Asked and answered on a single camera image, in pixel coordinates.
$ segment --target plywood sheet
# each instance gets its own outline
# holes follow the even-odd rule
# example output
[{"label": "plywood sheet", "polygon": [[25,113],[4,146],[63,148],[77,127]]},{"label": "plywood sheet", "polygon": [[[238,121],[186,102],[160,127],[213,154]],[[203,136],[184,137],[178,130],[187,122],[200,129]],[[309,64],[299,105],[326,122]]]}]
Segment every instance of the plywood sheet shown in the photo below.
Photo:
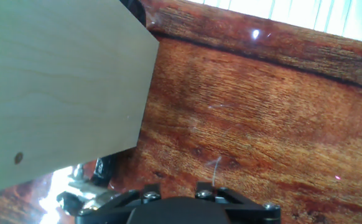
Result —
[{"label": "plywood sheet", "polygon": [[0,1],[0,189],[135,146],[158,45],[117,0]]}]

